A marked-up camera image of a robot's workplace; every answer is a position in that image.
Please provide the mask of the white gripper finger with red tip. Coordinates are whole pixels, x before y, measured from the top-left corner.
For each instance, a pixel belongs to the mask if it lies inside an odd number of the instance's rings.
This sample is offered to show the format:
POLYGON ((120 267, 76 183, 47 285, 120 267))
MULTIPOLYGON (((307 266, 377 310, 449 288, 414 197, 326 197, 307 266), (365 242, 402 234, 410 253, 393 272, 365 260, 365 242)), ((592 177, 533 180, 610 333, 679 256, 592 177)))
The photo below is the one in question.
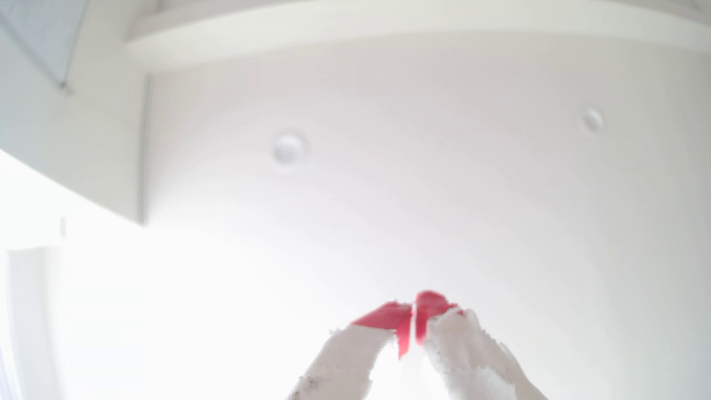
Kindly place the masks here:
POLYGON ((398 359, 408 352, 413 314, 410 303, 388 302, 333 332, 288 399, 366 399, 386 346, 396 344, 398 359))
POLYGON ((450 399, 546 399, 473 310, 432 290, 418 293, 414 304, 416 341, 450 399))

